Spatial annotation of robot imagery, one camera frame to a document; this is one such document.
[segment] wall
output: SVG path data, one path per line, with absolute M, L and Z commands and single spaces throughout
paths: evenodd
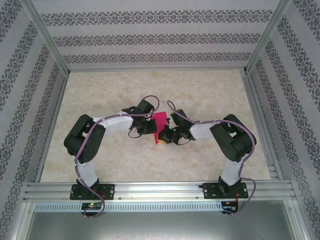
M 71 70 L 244 67 L 279 0 L 35 0 Z
M 66 81 L 18 0 L 0 2 L 0 240 L 33 182 Z
M 284 177 L 320 239 L 320 0 L 293 0 L 251 78 Z

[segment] black mounting plate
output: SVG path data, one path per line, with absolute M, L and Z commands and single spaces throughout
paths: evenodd
M 247 185 L 244 182 L 240 182 L 239 186 L 227 195 L 220 191 L 218 182 L 204 183 L 200 188 L 203 189 L 204 199 L 235 199 L 236 192 L 239 199 L 247 199 L 249 197 Z
M 79 195 L 80 193 L 79 185 L 73 184 L 71 187 L 70 200 L 99 200 L 99 198 L 94 195 L 88 197 L 87 195 Z M 99 184 L 98 191 L 99 195 L 103 197 L 104 200 L 113 200 L 115 195 L 115 185 L 114 184 Z

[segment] beige floor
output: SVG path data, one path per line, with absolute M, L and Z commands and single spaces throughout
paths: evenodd
M 80 115 L 112 115 L 150 94 L 160 98 L 159 112 L 168 115 L 167 100 L 193 120 L 236 115 L 258 141 L 242 176 L 270 179 L 238 70 L 129 71 L 70 74 L 41 182 L 76 180 L 73 158 L 63 142 Z M 214 139 L 198 139 L 184 146 L 155 145 L 153 134 L 131 139 L 126 131 L 104 138 L 94 164 L 101 182 L 213 181 L 220 176 L 225 157 Z

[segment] purple cable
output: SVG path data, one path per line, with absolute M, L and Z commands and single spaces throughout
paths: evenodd
M 90 219 L 93 219 L 93 218 L 99 217 L 99 216 L 104 212 L 104 210 L 105 210 L 105 208 L 106 208 L 105 200 L 103 199 L 103 197 L 100 196 L 100 195 L 99 195 L 97 192 L 95 192 L 94 190 L 92 190 L 84 181 L 82 181 L 82 178 L 81 178 L 80 173 L 79 173 L 79 170 L 78 170 L 78 163 L 79 163 L 79 160 L 78 160 L 78 159 L 79 159 L 81 153 L 83 152 L 83 150 L 84 150 L 84 148 L 85 148 L 85 145 L 86 145 L 86 143 L 87 143 L 87 141 L 88 141 L 89 136 L 91 135 L 91 133 L 93 132 L 93 130 L 95 129 L 95 127 L 96 127 L 99 123 L 101 123 L 102 121 L 105 121 L 105 120 L 107 120 L 107 119 L 111 119 L 111 118 L 115 118 L 115 117 L 145 117 L 145 116 L 153 115 L 153 114 L 158 110 L 158 108 L 159 108 L 159 106 L 160 106 L 160 100 L 159 100 L 159 98 L 158 98 L 157 96 L 155 96 L 155 95 L 145 96 L 145 97 L 143 98 L 143 100 L 145 100 L 145 99 L 147 99 L 147 98 L 150 98 L 150 97 L 155 98 L 155 99 L 157 100 L 157 102 L 158 102 L 156 108 L 155 108 L 154 110 L 152 110 L 151 112 L 149 112 L 149 113 L 144 113 L 144 114 L 128 114 L 128 113 L 125 113 L 125 114 L 114 114 L 114 115 L 111 115 L 111 116 L 106 116 L 106 117 L 98 120 L 97 122 L 95 122 L 95 123 L 93 124 L 93 126 L 90 128 L 89 132 L 87 133 L 87 135 L 86 135 L 86 137 L 85 137 L 85 139 L 84 139 L 84 141 L 83 141 L 83 143 L 82 143 L 82 145 L 81 145 L 78 153 L 76 154 L 76 156 L 75 156 L 75 158 L 74 158 L 74 163 L 75 163 L 75 164 L 74 164 L 74 166 L 75 166 L 74 168 L 75 168 L 75 173 L 76 173 L 76 175 L 78 176 L 79 182 L 80 182 L 82 185 L 84 185 L 90 192 L 92 192 L 94 195 L 96 195 L 99 199 L 101 199 L 101 202 L 102 202 L 102 210 L 101 210 L 100 212 L 98 212 L 96 215 L 89 217 L 89 216 L 86 215 L 87 209 L 85 209 L 84 212 L 83 212 L 83 215 L 84 215 L 85 218 L 88 217 L 88 218 L 90 218 Z
M 253 137 L 252 133 L 251 133 L 246 127 L 244 127 L 244 126 L 242 126 L 241 124 L 239 124 L 239 123 L 237 123 L 237 122 L 234 122 L 234 121 L 229 121 L 229 120 L 224 120 L 224 119 L 210 120 L 210 121 L 193 121 L 193 120 L 191 120 L 190 118 L 187 118 L 187 117 L 183 116 L 182 114 L 180 114 L 179 112 L 177 112 L 176 106 L 175 106 L 175 104 L 174 104 L 172 101 L 168 100 L 168 101 L 166 101 L 166 103 L 168 104 L 169 108 L 170 108 L 175 114 L 177 114 L 177 115 L 180 116 L 181 118 L 183 118 L 183 119 L 185 119 L 185 120 L 187 120 L 187 121 L 189 121 L 189 122 L 191 122 L 191 123 L 193 123 L 193 124 L 228 123 L 228 124 L 233 124 L 233 125 L 241 128 L 242 130 L 244 130 L 244 131 L 248 134 L 248 136 L 250 137 L 250 140 L 251 140 L 251 142 L 252 142 L 252 149 L 251 149 L 250 153 L 248 154 L 248 156 L 246 156 L 246 157 L 243 159 L 243 161 L 242 161 L 242 163 L 241 163 L 241 166 L 240 166 L 240 168 L 239 168 L 238 176 L 239 176 L 240 179 L 242 179 L 242 180 L 252 181 L 252 182 L 253 182 L 253 190 L 252 190 L 252 193 L 251 193 L 251 195 L 249 196 L 248 200 L 245 202 L 245 204 L 244 204 L 237 212 L 232 213 L 232 212 L 230 212 L 230 211 L 228 211 L 228 210 L 224 210 L 224 211 L 226 211 L 226 212 L 229 212 L 228 216 L 233 216 L 233 215 L 236 215 L 236 214 L 242 212 L 242 210 L 247 206 L 247 204 L 249 203 L 249 201 L 251 200 L 251 198 L 254 196 L 254 193 L 255 193 L 256 187 L 257 187 L 257 184 L 256 184 L 256 181 L 255 181 L 255 180 L 253 180 L 252 178 L 246 178 L 246 177 L 242 177 L 242 176 L 241 176 L 241 172 L 242 172 L 242 169 L 244 168 L 245 162 L 248 160 L 248 158 L 251 157 L 251 155 L 252 155 L 252 154 L 254 153 L 254 151 L 255 151 L 256 144 L 255 144 L 255 140 L 254 140 L 254 137 Z

